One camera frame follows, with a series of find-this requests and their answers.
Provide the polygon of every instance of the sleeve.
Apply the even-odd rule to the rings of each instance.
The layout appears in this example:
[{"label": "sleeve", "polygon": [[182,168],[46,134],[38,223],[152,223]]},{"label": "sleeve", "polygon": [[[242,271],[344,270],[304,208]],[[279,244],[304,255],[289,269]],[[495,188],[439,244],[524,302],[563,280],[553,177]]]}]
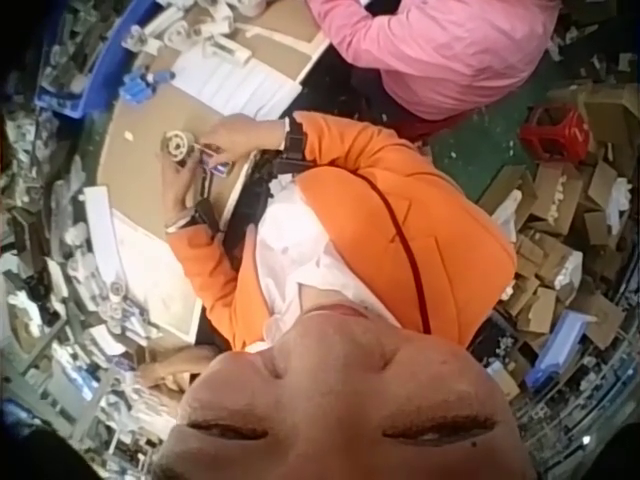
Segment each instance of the sleeve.
[{"label": "sleeve", "polygon": [[314,112],[294,116],[307,134],[305,157],[317,165],[352,172],[378,168],[403,176],[437,172],[429,158],[393,130]]},{"label": "sleeve", "polygon": [[237,275],[219,237],[213,238],[206,225],[197,225],[167,235],[167,242],[202,300],[207,318],[234,345],[236,326],[231,310]]},{"label": "sleeve", "polygon": [[[347,62],[362,68],[419,73],[414,49],[407,48],[416,32],[411,10],[373,17],[359,0],[307,2],[322,32]],[[426,29],[421,23],[421,30]]]}]

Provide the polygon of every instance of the pink shirt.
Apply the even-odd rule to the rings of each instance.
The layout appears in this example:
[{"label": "pink shirt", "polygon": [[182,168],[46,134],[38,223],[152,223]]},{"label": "pink shirt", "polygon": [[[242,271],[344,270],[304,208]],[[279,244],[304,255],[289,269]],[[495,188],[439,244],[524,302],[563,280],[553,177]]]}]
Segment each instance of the pink shirt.
[{"label": "pink shirt", "polygon": [[560,0],[403,0],[372,17],[359,0],[307,0],[322,31],[357,67],[428,120],[488,105],[520,86],[544,53]]}]

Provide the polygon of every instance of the wristwatch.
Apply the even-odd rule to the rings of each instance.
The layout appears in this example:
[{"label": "wristwatch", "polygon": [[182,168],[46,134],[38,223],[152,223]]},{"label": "wristwatch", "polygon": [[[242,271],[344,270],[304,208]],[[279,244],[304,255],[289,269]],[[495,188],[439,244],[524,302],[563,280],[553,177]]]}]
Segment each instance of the wristwatch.
[{"label": "wristwatch", "polygon": [[282,150],[282,155],[274,161],[274,173],[276,175],[302,173],[313,166],[304,156],[307,134],[302,124],[293,115],[285,117],[284,124],[284,142],[279,149]]}]

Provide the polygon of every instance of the hand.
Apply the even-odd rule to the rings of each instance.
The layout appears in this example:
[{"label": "hand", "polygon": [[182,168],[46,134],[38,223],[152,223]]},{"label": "hand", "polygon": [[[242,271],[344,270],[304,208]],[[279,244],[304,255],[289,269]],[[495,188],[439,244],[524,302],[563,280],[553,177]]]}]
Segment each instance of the hand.
[{"label": "hand", "polygon": [[158,362],[145,363],[138,367],[136,379],[143,387],[154,387],[164,380],[165,374]]},{"label": "hand", "polygon": [[258,121],[240,113],[229,115],[217,122],[199,138],[203,146],[216,146],[222,150],[211,162],[235,162],[255,150],[275,150],[284,141],[284,121]]},{"label": "hand", "polygon": [[162,204],[165,225],[180,219],[187,211],[187,194],[191,190],[198,170],[200,155],[191,156],[184,167],[179,167],[168,155],[159,154],[162,175]]}]

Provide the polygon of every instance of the white shirt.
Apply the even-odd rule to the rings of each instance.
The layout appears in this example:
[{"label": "white shirt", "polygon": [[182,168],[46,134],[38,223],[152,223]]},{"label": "white shirt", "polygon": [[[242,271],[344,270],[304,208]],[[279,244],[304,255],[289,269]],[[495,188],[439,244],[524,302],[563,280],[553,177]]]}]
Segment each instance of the white shirt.
[{"label": "white shirt", "polygon": [[257,230],[256,268],[272,315],[264,326],[264,342],[250,345],[248,351],[273,345],[295,323],[300,315],[300,285],[337,290],[400,326],[345,265],[295,182],[275,194]]}]

